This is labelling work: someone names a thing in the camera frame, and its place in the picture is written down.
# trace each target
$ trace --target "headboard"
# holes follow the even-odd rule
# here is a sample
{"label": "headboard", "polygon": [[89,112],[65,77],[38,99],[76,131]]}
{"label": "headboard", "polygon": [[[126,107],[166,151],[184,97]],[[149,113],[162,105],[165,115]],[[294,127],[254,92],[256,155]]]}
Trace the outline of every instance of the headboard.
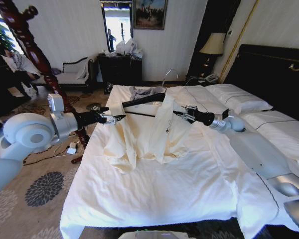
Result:
{"label": "headboard", "polygon": [[243,44],[224,83],[299,120],[299,49]]}

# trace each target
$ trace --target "picture frame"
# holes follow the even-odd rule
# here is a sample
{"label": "picture frame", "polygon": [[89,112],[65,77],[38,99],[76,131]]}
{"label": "picture frame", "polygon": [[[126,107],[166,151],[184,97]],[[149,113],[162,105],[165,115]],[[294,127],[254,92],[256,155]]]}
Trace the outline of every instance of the picture frame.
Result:
{"label": "picture frame", "polygon": [[134,29],[164,30],[168,0],[133,0]]}

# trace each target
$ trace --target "bed post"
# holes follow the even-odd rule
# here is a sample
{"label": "bed post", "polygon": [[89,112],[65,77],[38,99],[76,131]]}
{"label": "bed post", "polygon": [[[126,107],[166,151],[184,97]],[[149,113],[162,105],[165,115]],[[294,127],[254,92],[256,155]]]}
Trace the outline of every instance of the bed post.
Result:
{"label": "bed post", "polygon": [[[23,43],[28,58],[42,73],[47,85],[52,88],[54,93],[62,96],[65,109],[64,112],[75,112],[75,109],[69,103],[66,93],[60,88],[56,77],[52,74],[48,59],[36,45],[34,37],[29,31],[29,24],[27,21],[34,18],[34,16],[38,14],[38,10],[34,6],[29,6],[23,13],[20,13],[12,0],[0,0],[0,14],[5,23],[13,30],[16,37]],[[86,134],[85,129],[82,128],[75,132],[85,148],[90,139]]]}

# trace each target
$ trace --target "pillow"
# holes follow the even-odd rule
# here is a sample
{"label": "pillow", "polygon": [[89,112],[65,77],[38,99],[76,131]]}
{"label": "pillow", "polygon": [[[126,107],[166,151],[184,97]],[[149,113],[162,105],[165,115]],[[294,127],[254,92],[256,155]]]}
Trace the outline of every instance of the pillow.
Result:
{"label": "pillow", "polygon": [[205,87],[218,100],[230,109],[233,109],[236,114],[265,111],[273,107],[266,101],[254,96],[234,85],[217,84]]}
{"label": "pillow", "polygon": [[78,73],[76,73],[75,79],[78,80],[80,78],[84,78],[86,76],[86,65],[84,64]]}
{"label": "pillow", "polygon": [[299,121],[278,111],[241,117],[290,159],[290,170],[299,176]]}

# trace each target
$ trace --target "carpet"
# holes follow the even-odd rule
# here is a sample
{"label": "carpet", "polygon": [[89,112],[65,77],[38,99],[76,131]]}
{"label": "carpet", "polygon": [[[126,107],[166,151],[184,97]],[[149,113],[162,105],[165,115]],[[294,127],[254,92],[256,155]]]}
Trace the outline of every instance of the carpet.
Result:
{"label": "carpet", "polygon": [[[14,109],[3,121],[15,114],[32,112],[48,117],[47,90],[39,87],[39,96]],[[79,91],[67,92],[70,103],[78,112],[86,111],[89,104],[106,104],[108,95],[103,89],[92,94]],[[86,128],[90,135],[95,125]],[[65,149],[70,142],[79,142],[73,135],[61,145],[55,145],[44,152],[33,153],[24,160],[21,173],[0,192],[0,239],[61,239],[59,231],[62,207],[74,175],[79,167],[71,160],[83,155],[83,147],[78,144],[75,155],[66,155]],[[136,230],[165,230],[186,232],[197,239],[242,239],[236,218],[230,220],[206,220],[196,223],[176,224],[146,228],[88,228],[81,239],[117,239],[125,232]],[[257,239],[272,238],[266,228]]]}

